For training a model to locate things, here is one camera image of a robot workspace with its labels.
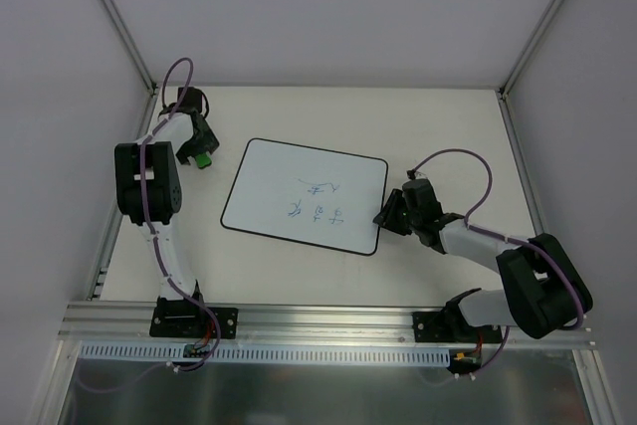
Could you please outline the white whiteboard black frame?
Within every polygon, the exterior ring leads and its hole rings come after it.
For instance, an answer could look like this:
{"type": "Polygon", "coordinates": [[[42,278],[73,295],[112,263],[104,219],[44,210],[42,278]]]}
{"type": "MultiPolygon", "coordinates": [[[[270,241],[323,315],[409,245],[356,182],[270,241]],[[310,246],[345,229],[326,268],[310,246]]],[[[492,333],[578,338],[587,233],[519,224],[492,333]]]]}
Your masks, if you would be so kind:
{"type": "Polygon", "coordinates": [[[387,175],[381,158],[253,138],[220,222],[228,230],[372,256],[387,175]]]}

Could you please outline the green whiteboard eraser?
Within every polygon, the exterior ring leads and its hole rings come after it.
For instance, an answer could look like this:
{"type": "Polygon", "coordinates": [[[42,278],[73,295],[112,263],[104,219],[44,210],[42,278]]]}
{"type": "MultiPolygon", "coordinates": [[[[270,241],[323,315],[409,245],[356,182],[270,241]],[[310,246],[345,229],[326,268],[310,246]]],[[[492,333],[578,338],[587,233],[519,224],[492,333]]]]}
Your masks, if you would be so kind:
{"type": "Polygon", "coordinates": [[[212,165],[212,159],[207,152],[196,155],[194,160],[198,169],[205,169],[212,165]]]}

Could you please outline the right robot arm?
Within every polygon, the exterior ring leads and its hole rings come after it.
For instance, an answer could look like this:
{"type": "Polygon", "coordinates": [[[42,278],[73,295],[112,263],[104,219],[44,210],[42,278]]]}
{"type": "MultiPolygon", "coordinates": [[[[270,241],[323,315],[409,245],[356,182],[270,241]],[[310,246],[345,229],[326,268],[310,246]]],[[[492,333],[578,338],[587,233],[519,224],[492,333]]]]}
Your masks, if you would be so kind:
{"type": "Polygon", "coordinates": [[[556,237],[542,233],[519,239],[445,213],[427,179],[394,189],[373,222],[400,236],[414,234],[439,254],[499,275],[499,290],[476,288],[447,302],[444,326],[454,340],[467,341],[487,325],[514,326],[541,339],[582,326],[593,307],[591,292],[556,237]]]}

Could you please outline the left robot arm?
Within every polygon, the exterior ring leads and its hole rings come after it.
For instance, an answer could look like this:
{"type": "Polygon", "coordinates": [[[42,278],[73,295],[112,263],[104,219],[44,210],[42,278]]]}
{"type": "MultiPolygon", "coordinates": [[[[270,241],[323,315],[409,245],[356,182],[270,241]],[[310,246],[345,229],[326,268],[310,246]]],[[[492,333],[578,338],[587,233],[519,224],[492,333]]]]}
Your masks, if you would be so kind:
{"type": "Polygon", "coordinates": [[[116,203],[119,212],[141,231],[159,276],[158,301],[179,305],[172,323],[186,336],[207,324],[198,282],[180,244],[176,215],[183,193],[180,165],[205,169],[220,142],[207,122],[209,102],[199,89],[178,90],[175,103],[164,106],[150,133],[114,147],[116,203]]]}

